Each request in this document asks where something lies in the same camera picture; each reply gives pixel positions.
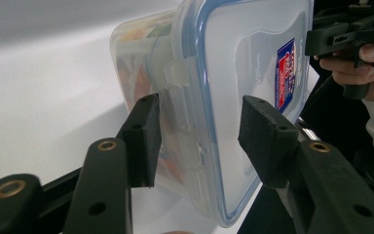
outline container lid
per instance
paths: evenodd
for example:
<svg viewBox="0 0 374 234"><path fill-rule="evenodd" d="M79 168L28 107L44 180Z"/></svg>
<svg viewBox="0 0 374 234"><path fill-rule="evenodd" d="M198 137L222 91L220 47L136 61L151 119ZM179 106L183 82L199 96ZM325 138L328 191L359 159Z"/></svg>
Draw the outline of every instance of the container lid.
<svg viewBox="0 0 374 234"><path fill-rule="evenodd" d="M198 87L187 102L222 226L237 220L260 183L237 140L242 98L263 98L296 121L307 97L303 51L312 11L313 0L185 0L178 8L172 52Z"/></svg>

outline plastic food container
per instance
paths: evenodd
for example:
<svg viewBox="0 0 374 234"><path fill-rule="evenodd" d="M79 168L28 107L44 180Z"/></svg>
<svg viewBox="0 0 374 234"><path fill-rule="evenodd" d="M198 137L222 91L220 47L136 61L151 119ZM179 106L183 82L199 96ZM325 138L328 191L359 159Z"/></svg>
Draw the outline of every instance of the plastic food container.
<svg viewBox="0 0 374 234"><path fill-rule="evenodd" d="M128 109L160 94L158 182L221 226L237 220L260 183L238 142L242 98L263 98L296 121L307 97L312 12L312 0L185 0L112 34Z"/></svg>

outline food inside container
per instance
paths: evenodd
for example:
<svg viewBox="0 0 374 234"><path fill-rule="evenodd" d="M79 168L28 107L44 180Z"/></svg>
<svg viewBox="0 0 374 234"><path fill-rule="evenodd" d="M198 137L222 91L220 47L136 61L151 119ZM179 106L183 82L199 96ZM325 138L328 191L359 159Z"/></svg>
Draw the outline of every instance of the food inside container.
<svg viewBox="0 0 374 234"><path fill-rule="evenodd" d="M311 0L185 0L112 34L128 109L160 95L157 182L222 226L237 220L260 184L238 142L242 98L263 98L296 121L307 96L312 10Z"/></svg>

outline brass screw insert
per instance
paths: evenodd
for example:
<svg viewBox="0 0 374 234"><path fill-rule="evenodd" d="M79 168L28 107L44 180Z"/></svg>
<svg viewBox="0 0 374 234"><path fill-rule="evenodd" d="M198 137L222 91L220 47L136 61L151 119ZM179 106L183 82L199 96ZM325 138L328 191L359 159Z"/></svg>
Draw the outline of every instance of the brass screw insert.
<svg viewBox="0 0 374 234"><path fill-rule="evenodd" d="M314 149L315 151L318 151L320 153L328 153L330 152L329 146L319 143L319 142L312 142L309 144L309 146Z"/></svg>
<svg viewBox="0 0 374 234"><path fill-rule="evenodd" d="M117 142L112 140L106 140L98 145L98 149L101 151L108 151L117 146Z"/></svg>
<svg viewBox="0 0 374 234"><path fill-rule="evenodd" d="M0 198L9 198L20 193L25 188L26 182L14 179L0 185Z"/></svg>

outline label sticker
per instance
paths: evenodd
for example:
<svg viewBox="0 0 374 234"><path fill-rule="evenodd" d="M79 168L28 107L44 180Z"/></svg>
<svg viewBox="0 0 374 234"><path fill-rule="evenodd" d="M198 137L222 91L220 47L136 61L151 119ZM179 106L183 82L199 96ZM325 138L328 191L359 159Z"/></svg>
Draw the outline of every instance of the label sticker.
<svg viewBox="0 0 374 234"><path fill-rule="evenodd" d="M276 109L283 113L293 99L295 73L295 45L291 39L278 49L276 63Z"/></svg>

